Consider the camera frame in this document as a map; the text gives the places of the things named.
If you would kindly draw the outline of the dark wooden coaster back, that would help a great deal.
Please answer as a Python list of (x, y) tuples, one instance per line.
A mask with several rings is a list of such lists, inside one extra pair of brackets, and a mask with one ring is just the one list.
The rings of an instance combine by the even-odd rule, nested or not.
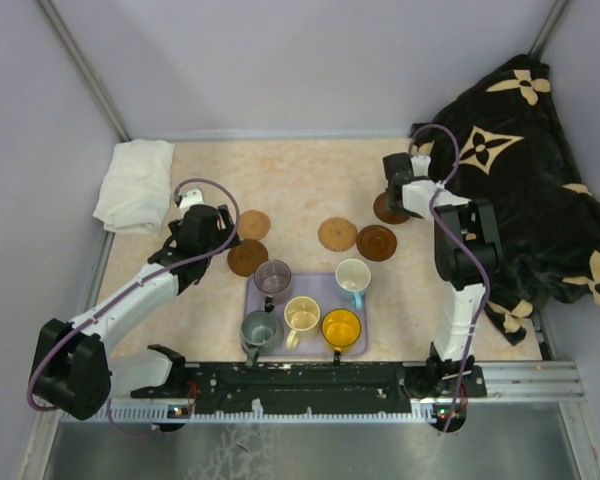
[(380, 221), (390, 225), (399, 225), (410, 219), (410, 216), (406, 213), (396, 213), (389, 209), (386, 192), (382, 192), (376, 197), (373, 203), (373, 211)]

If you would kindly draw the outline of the woven rattan coaster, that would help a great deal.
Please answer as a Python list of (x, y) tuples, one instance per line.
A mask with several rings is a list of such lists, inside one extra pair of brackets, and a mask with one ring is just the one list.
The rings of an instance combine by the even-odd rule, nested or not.
[(271, 220), (260, 210), (251, 209), (241, 214), (238, 222), (238, 235), (243, 240), (263, 239), (271, 228)]
[(342, 217), (331, 217), (325, 220), (318, 229), (321, 245), (329, 251), (343, 252), (350, 249), (358, 235), (356, 226)]

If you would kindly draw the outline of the white mug blue handle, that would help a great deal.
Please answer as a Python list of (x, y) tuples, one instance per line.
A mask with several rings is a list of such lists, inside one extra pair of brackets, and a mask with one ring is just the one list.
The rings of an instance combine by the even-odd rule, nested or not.
[(371, 270), (361, 260), (347, 259), (335, 270), (337, 290), (341, 298), (356, 310), (361, 310), (366, 291), (371, 283)]

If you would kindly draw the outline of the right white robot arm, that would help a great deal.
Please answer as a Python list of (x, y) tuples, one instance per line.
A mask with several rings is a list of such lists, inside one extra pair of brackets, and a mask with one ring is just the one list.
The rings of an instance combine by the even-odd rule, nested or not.
[(429, 221), (434, 266), (446, 288), (439, 333), (419, 376), (407, 386), (416, 398), (461, 392), (474, 363), (477, 321), (490, 296), (490, 275), (502, 247), (492, 204), (449, 191), (427, 176), (430, 158), (406, 152), (383, 158), (386, 208), (392, 214)]

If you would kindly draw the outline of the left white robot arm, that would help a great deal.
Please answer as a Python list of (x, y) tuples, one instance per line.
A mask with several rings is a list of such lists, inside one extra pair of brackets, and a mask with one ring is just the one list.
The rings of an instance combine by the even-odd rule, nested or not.
[(163, 246), (117, 292), (71, 321), (51, 319), (41, 328), (26, 393), (33, 409), (86, 420), (109, 399), (139, 389), (169, 397), (186, 389), (184, 359), (165, 347), (109, 357), (155, 310), (198, 284), (213, 256), (239, 243), (225, 205), (193, 205), (169, 229)]

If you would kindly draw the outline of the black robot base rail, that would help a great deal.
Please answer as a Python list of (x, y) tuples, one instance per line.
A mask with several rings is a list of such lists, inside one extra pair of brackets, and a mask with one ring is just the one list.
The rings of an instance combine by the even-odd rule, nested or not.
[(245, 362), (177, 361), (164, 384), (132, 391), (134, 399), (185, 399), (196, 415), (261, 412), (279, 419), (309, 414), (318, 418), (368, 419), (409, 414), (415, 400), (435, 403), (433, 423), (459, 429), (466, 403), (487, 394), (481, 367), (453, 362), (318, 362), (248, 365)]

